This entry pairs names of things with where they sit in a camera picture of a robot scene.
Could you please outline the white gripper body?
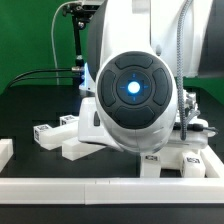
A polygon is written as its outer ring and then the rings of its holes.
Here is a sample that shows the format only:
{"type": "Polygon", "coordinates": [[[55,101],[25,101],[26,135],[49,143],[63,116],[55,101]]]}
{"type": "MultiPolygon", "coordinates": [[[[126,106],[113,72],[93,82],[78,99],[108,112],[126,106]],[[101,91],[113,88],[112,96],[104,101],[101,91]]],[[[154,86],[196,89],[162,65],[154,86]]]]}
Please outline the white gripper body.
{"type": "Polygon", "coordinates": [[[148,127],[121,127],[96,103],[94,97],[84,98],[81,103],[78,124],[78,140],[83,143],[104,145],[117,150],[160,150],[164,146],[203,149],[214,130],[208,122],[194,118],[185,141],[180,139],[179,123],[174,103],[148,127]]]}

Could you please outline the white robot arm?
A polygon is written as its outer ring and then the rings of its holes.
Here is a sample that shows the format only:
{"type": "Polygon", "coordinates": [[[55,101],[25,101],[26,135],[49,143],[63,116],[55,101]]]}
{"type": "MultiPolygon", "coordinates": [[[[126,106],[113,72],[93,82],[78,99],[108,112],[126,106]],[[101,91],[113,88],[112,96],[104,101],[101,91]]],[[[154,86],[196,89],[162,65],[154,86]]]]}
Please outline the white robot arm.
{"type": "Polygon", "coordinates": [[[196,76],[213,0],[104,0],[90,24],[78,139],[133,153],[188,145],[198,111],[183,89],[196,76]]]}

